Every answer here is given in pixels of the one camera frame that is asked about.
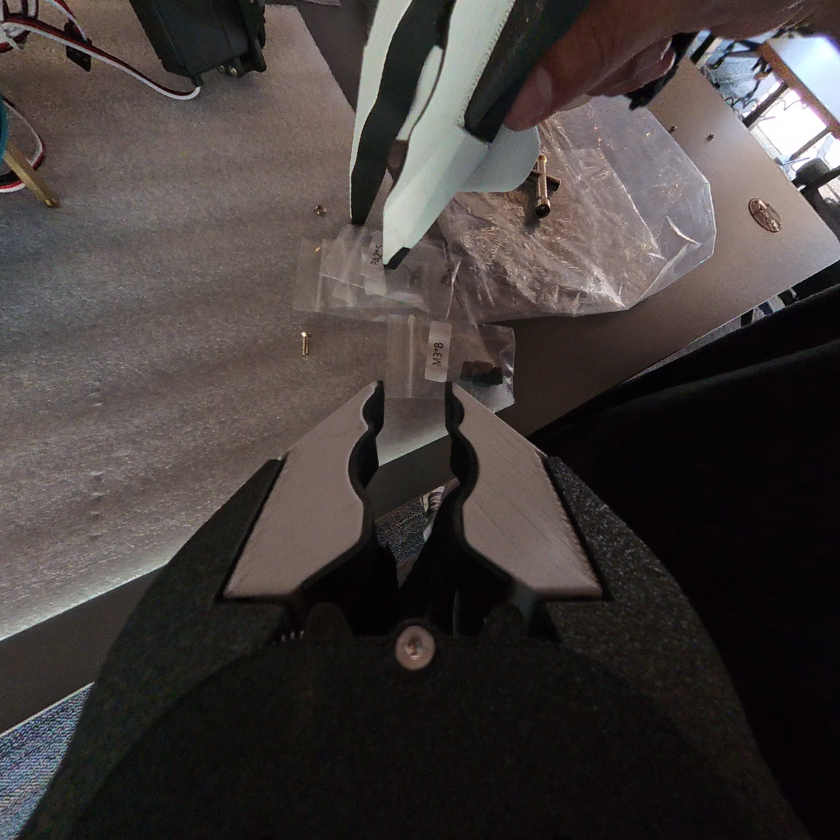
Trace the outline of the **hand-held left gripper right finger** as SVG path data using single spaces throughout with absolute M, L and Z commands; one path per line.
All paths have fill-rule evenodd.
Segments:
M 601 599 L 543 452 L 453 383 L 446 425 L 460 484 L 455 519 L 467 551 L 539 599 Z

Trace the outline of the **large clear parts bag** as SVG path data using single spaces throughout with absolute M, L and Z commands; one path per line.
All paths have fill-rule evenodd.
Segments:
M 539 130 L 560 181 L 549 216 L 524 184 L 459 193 L 438 219 L 473 320 L 627 310 L 712 255 L 711 187 L 648 110 L 597 98 Z

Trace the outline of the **white foam mat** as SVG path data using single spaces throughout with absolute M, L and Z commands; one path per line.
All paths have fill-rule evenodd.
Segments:
M 349 220 L 354 114 L 307 23 L 350 57 L 346 11 L 270 5 L 267 71 L 187 102 L 44 38 L 2 57 L 61 201 L 2 196 L 2 637 L 166 562 L 385 375 L 383 322 L 292 307 L 301 241 Z

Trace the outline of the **clear bag small screws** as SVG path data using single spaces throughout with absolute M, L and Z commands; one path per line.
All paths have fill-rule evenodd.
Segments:
M 400 265 L 385 267 L 382 232 L 346 225 L 335 239 L 303 239 L 293 307 L 352 319 L 446 319 L 460 260 L 444 243 L 423 239 Z

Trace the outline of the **person's right hand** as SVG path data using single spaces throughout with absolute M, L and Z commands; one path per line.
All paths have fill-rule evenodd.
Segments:
M 593 1 L 541 57 L 505 124 L 520 131 L 581 95 L 616 96 L 662 77 L 672 67 L 672 38 L 708 29 L 744 39 L 786 25 L 835 38 L 838 1 Z

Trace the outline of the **clear bag black parts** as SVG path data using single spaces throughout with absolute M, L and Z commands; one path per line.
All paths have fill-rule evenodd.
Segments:
M 497 412 L 515 402 L 515 349 L 510 328 L 389 316 L 385 395 L 442 400 L 445 383 L 453 382 Z

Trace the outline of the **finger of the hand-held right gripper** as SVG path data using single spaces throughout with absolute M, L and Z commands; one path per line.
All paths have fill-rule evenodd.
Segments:
M 524 2 L 455 3 L 448 19 L 437 77 L 407 136 L 406 157 L 386 201 L 383 259 L 397 266 L 457 192 L 505 192 L 530 174 L 539 154 L 539 132 L 501 128 L 493 141 L 465 126 L 466 109 L 492 50 L 513 12 L 516 34 L 533 21 Z
M 388 155 L 406 114 L 396 117 L 395 128 L 377 106 L 385 63 L 392 39 L 406 15 L 410 1 L 380 1 L 376 5 L 364 46 L 360 87 L 355 110 L 350 166 L 350 214 L 354 225 L 369 216 L 385 175 Z

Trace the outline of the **silver cross wrench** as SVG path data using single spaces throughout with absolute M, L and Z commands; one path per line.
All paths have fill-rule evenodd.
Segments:
M 548 172 L 548 164 L 547 155 L 540 153 L 526 180 L 520 186 L 531 197 L 532 215 L 538 221 L 550 215 L 551 197 L 561 185 L 560 178 Z

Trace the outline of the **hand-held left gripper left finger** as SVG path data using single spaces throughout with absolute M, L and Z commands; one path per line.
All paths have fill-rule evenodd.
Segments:
M 226 598 L 289 601 L 368 542 L 383 423 L 384 385 L 373 382 L 288 450 Z

